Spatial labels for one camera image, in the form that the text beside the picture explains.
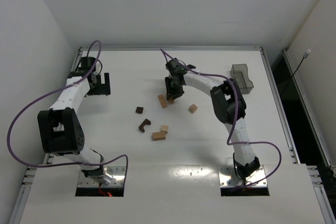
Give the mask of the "light wood cube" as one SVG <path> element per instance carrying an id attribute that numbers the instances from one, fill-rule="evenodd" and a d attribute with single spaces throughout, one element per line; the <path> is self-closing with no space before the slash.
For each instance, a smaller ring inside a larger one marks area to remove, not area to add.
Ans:
<path id="1" fill-rule="evenodd" d="M 198 109 L 198 107 L 195 105 L 195 104 L 192 104 L 192 105 L 190 105 L 190 107 L 189 107 L 189 111 L 191 112 L 191 113 L 195 113 L 196 111 L 197 111 L 197 109 Z"/>

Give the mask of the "long light wood block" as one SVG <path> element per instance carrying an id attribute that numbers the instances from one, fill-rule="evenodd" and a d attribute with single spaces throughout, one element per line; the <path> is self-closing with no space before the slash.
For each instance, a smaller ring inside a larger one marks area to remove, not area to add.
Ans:
<path id="1" fill-rule="evenodd" d="M 159 100 L 159 103 L 161 105 L 161 108 L 166 108 L 167 107 L 167 102 L 163 96 L 163 94 L 160 94 L 157 96 L 158 100 Z"/>

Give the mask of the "smoky transparent plastic bin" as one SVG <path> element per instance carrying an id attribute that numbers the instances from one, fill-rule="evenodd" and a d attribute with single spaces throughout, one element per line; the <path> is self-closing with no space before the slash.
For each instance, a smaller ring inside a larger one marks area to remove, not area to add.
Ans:
<path id="1" fill-rule="evenodd" d="M 254 88 L 254 84 L 249 78 L 246 64 L 232 65 L 230 76 L 237 82 L 242 94 L 249 94 Z"/>

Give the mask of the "thick light wood block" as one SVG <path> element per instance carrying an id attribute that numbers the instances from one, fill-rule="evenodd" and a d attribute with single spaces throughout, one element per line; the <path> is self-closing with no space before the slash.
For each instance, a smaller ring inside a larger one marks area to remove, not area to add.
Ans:
<path id="1" fill-rule="evenodd" d="M 160 141 L 166 139 L 166 133 L 165 132 L 153 132 L 152 133 L 152 140 L 153 141 Z"/>

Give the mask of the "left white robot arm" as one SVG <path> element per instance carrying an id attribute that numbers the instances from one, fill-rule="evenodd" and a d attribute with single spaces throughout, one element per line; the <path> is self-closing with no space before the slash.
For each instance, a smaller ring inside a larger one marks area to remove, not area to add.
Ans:
<path id="1" fill-rule="evenodd" d="M 78 163 L 86 178 L 109 186 L 113 183 L 112 170 L 103 164 L 104 158 L 85 142 L 85 135 L 77 117 L 83 98 L 87 95 L 110 95 L 109 74 L 105 82 L 96 73 L 94 57 L 82 57 L 79 66 L 67 78 L 67 89 L 57 101 L 37 115 L 40 138 L 45 153 L 63 156 Z"/>

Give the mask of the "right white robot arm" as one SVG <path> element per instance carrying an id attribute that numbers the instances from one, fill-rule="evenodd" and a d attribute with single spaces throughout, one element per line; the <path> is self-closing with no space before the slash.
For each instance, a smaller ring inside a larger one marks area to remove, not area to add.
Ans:
<path id="1" fill-rule="evenodd" d="M 165 78 L 167 99 L 175 100 L 184 94 L 183 87 L 196 88 L 210 96 L 217 119 L 229 132 L 228 145 L 234 148 L 236 176 L 246 181 L 259 169 L 260 162 L 253 151 L 246 130 L 246 102 L 233 79 L 220 81 L 210 76 L 193 73 L 193 65 L 184 66 L 176 59 L 165 65 L 169 76 Z"/>

